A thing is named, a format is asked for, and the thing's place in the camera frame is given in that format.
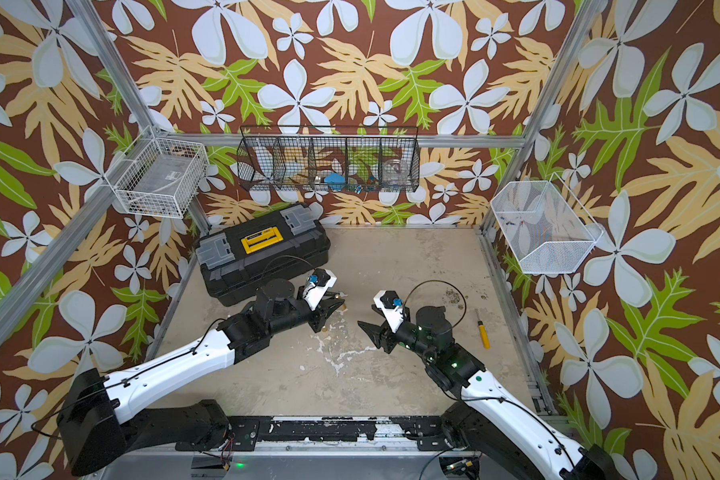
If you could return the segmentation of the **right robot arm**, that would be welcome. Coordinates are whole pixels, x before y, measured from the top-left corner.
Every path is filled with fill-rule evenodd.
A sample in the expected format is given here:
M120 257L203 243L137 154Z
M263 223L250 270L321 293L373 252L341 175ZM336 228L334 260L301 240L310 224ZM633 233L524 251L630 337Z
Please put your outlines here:
M585 447L522 404L453 338L444 306L415 314L397 298L376 300L380 324L358 326L373 345L414 353L425 373L455 403L441 416L449 445L485 454L517 479L617 479L611 456Z

